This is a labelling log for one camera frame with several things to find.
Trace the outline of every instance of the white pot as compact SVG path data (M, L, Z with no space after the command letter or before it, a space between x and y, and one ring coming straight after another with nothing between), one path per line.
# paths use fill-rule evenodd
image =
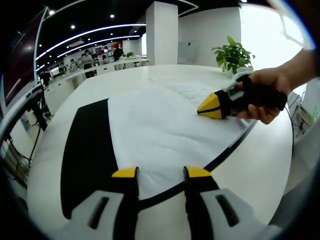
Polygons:
M230 68L229 70L226 70L224 74L228 79L232 79L232 77L234 76L234 73L232 72L232 68Z

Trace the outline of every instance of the desk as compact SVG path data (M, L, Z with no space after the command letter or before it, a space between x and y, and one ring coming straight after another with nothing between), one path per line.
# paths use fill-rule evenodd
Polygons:
M71 72L63 77L58 77L49 82L49 86L44 91L44 97L51 115L55 115L60 106L80 86L86 79L85 73L96 71L97 75L102 75L115 71L115 66L123 64L140 63L146 65L148 59L132 58L122 61L110 62L107 64L94 66L88 69L81 69Z
M27 204L31 218L40 229L49 233L68 223L61 207L60 174L64 147L77 109L140 86L186 81L222 88L232 80L214 67L147 66L95 76L71 94L44 132L29 174ZM269 125L258 122L235 151L212 171L212 176L220 188L229 188L254 208L261 222L268 224L284 194L291 154L291 122L283 111ZM190 239L184 193L142 210L135 237Z

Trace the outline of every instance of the human hand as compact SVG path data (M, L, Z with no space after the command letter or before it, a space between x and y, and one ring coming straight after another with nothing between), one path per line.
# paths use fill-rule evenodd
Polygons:
M289 95L292 91L289 81L286 78L286 74L278 67L255 71L249 77L253 84L272 86L276 90L281 90L286 95ZM256 107L249 104L248 110L238 113L237 117L240 119L256 119L264 124L269 124L279 115L279 113L280 111L277 108L267 108L264 106Z

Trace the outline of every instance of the green plant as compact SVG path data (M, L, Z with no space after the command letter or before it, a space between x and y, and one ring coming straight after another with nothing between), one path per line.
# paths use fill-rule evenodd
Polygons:
M253 70L250 57L251 52L246 51L241 43L235 42L229 35L227 36L227 40L229 45L214 47L211 50L216 50L214 52L214 54L217 54L216 62L219 67L223 65L222 72L232 69L233 74L236 74L237 69L240 67L248 67Z
M129 58L130 56L135 55L135 53L133 51L130 51L126 54L126 57Z

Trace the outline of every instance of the ceiling light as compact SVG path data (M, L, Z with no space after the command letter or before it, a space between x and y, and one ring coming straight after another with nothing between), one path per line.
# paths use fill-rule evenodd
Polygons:
M39 58L43 57L46 53L47 53L46 51L43 52L43 53L41 53L39 56L37 56L37 57L35 58L35 60L38 60Z
M73 39L76 39L76 38L81 37L81 36L86 35L86 34L94 33L94 32L101 31L101 30L106 30L106 29L114 29L114 28L122 28L122 27L138 27L138 26L141 27L141 26L146 26L146 25L147 24L145 24L145 23L122 24L122 25L114 25L114 26L105 26L105 27L94 29L94 30L86 31L86 32L80 33L78 35L75 35L73 37L70 37L70 38L68 38L66 40L63 40L62 42L59 42L58 44L56 44L53 47L49 48L47 50L47 52L50 52L52 49L55 49L56 47L66 43L68 41L71 41Z
M35 71L38 72L40 69L42 69L45 65L43 64L41 67L39 67L38 69L36 69Z
M115 40L115 39L127 39L127 38L136 38L136 37L139 38L141 36L140 35L119 36L119 37L113 37L113 38L107 38L107 39L103 39L103 40L99 40L99 41L94 41L94 42L91 42L91 43L87 43L87 44L75 47L75 48L73 48L73 49L71 49L69 51L66 51L66 52L60 54L59 56L57 56L57 58L60 58L61 56L65 55L65 54L71 53L74 50L83 49L84 47L89 46L89 45L93 45L93 44L97 44L97 43L101 43L101 42L106 42L106 41L110 41L110 40L112 42L112 40Z

